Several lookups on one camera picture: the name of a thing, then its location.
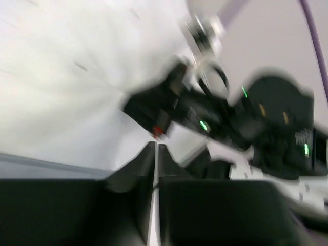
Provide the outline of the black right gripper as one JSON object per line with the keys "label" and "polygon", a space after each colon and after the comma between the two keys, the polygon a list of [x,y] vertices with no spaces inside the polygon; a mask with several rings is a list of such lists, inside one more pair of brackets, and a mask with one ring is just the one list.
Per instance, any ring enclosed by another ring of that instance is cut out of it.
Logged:
{"label": "black right gripper", "polygon": [[122,111],[154,138],[165,135],[172,122],[177,103],[186,90],[183,79],[187,71],[188,65],[185,62],[176,62],[160,83],[133,93]]}

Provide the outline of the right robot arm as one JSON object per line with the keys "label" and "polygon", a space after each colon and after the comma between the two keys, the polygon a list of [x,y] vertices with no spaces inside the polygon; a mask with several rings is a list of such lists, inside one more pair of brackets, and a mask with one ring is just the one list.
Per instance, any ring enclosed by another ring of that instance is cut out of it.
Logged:
{"label": "right robot arm", "polygon": [[123,111],[155,137],[175,122],[238,151],[253,148],[250,170],[233,178],[274,182],[296,205],[327,214],[327,133],[313,123],[314,99],[287,76],[267,72],[241,89],[229,105],[204,82],[203,71],[222,68],[202,59],[178,63],[158,85],[133,93]]}

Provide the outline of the white pillow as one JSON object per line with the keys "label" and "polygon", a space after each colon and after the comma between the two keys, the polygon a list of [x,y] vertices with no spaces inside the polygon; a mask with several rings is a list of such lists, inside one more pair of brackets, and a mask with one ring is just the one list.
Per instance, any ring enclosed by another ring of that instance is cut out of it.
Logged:
{"label": "white pillow", "polygon": [[1,152],[115,170],[150,136],[120,110],[188,56],[185,1],[1,1]]}

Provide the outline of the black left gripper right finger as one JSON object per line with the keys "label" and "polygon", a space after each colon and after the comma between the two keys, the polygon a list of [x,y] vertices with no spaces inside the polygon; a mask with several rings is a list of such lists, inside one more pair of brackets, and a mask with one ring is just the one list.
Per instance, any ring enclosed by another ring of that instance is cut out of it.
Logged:
{"label": "black left gripper right finger", "polygon": [[301,245],[291,212],[266,181],[198,179],[158,148],[162,245]]}

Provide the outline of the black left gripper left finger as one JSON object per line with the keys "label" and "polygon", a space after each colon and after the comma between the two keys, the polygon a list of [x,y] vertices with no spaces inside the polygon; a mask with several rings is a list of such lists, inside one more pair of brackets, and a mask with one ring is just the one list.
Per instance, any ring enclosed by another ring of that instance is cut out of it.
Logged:
{"label": "black left gripper left finger", "polygon": [[155,149],[103,180],[1,180],[1,245],[146,245]]}

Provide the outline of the grey pillowcase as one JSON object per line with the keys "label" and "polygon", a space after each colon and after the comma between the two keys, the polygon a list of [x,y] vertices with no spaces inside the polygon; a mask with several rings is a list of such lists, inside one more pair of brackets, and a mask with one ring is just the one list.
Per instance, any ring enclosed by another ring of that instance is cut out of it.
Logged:
{"label": "grey pillowcase", "polygon": [[1,179],[104,179],[111,171],[1,154]]}

